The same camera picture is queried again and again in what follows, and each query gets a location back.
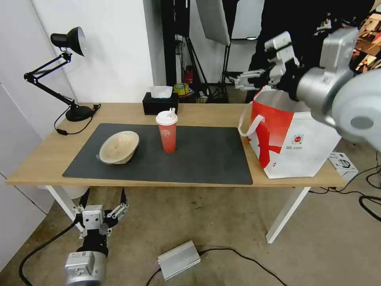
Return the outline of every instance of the tissue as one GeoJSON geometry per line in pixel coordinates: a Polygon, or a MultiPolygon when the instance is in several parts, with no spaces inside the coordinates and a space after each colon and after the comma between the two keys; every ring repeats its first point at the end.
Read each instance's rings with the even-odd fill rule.
{"type": "Polygon", "coordinates": [[[172,95],[172,87],[169,86],[153,86],[150,87],[152,98],[170,98],[172,95]]]}

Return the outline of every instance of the wooden table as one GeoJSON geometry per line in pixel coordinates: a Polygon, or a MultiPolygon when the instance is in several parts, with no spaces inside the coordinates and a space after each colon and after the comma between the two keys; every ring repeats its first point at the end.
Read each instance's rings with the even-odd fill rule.
{"type": "MultiPolygon", "coordinates": [[[[244,104],[179,104],[179,121],[177,124],[179,126],[237,127],[238,119],[244,107],[244,104]]],[[[243,125],[244,130],[249,124],[249,117],[250,116],[247,115],[245,119],[243,125]]],[[[83,132],[69,136],[59,135],[55,131],[52,132],[19,166],[7,180],[7,183],[11,185],[46,186],[72,220],[75,218],[75,212],[73,210],[74,203],[61,186],[296,187],[266,235],[269,243],[274,241],[311,187],[342,187],[345,185],[344,180],[338,175],[329,162],[326,162],[318,174],[312,178],[268,179],[246,138],[242,138],[242,143],[252,175],[252,185],[146,182],[63,177],[63,172],[100,123],[156,124],[155,116],[144,115],[142,104],[103,103],[101,109],[83,132]]],[[[67,130],[68,132],[75,132],[80,130],[84,125],[85,122],[68,122],[64,120],[59,125],[59,128],[67,130]]]]}

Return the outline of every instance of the concrete floor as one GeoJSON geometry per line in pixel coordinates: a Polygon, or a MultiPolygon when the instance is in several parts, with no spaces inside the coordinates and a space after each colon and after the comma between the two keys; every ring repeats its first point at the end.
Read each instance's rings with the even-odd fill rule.
{"type": "MultiPolygon", "coordinates": [[[[374,151],[341,142],[364,170],[375,164],[374,151]]],[[[347,190],[371,189],[365,176],[347,190]]],[[[130,210],[108,240],[106,285],[144,286],[158,268],[156,257],[193,239],[202,250],[230,246],[260,261],[289,286],[380,285],[381,224],[358,204],[358,195],[308,194],[272,245],[265,234],[284,205],[290,189],[129,188],[130,210]]],[[[120,190],[94,188],[89,203],[114,208],[120,190]]],[[[370,205],[381,215],[377,205],[370,205]]],[[[22,285],[17,269],[23,257],[70,224],[57,204],[0,274],[2,286],[22,285]]],[[[64,263],[81,241],[76,229],[52,243],[25,266],[34,286],[65,285],[64,263]]],[[[202,262],[164,282],[157,274],[151,286],[280,285],[255,263],[229,251],[208,253],[202,262]]]]}

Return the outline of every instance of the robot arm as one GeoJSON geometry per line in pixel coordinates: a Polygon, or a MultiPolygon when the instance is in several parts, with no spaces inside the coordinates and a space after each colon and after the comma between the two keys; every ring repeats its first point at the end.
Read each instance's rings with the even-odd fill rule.
{"type": "Polygon", "coordinates": [[[77,215],[82,217],[83,245],[76,252],[70,253],[67,258],[65,270],[68,286],[104,285],[108,256],[107,237],[111,235],[111,227],[115,226],[128,211],[124,188],[120,204],[114,210],[105,211],[101,205],[86,206],[89,191],[90,189],[81,198],[80,205],[74,209],[77,215]]]}
{"type": "Polygon", "coordinates": [[[367,141],[381,151],[381,70],[353,77],[349,62],[358,37],[356,28],[335,31],[323,41],[319,67],[305,70],[294,55],[291,38],[284,32],[265,43],[269,67],[249,71],[235,79],[241,90],[268,85],[289,93],[291,99],[311,108],[312,117],[337,130],[344,138],[367,141]]]}

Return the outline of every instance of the lamp arm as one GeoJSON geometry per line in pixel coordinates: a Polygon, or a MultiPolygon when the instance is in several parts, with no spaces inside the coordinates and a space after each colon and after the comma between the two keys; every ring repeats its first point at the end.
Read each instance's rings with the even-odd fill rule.
{"type": "Polygon", "coordinates": [[[42,77],[52,73],[53,71],[59,69],[62,66],[68,64],[70,61],[71,61],[71,53],[69,53],[69,52],[63,52],[62,54],[60,54],[55,59],[52,59],[51,61],[47,62],[46,64],[44,64],[44,65],[42,65],[42,66],[40,66],[38,68],[36,68],[35,70],[33,70],[33,71],[29,72],[29,73],[24,74],[24,79],[27,82],[30,82],[31,84],[37,86],[38,88],[42,89],[43,91],[45,91],[45,92],[49,93],[50,95],[54,96],[55,98],[63,101],[64,103],[66,103],[70,107],[75,107],[75,106],[77,106],[77,104],[75,103],[74,99],[69,99],[69,98],[63,96],[62,94],[59,94],[59,93],[55,92],[54,90],[50,89],[49,87],[43,85],[42,83],[40,83],[38,81],[40,78],[42,78],[42,77]],[[60,63],[58,66],[55,66],[52,69],[43,70],[43,68],[45,68],[48,65],[58,61],[61,58],[65,60],[63,63],[60,63]]]}

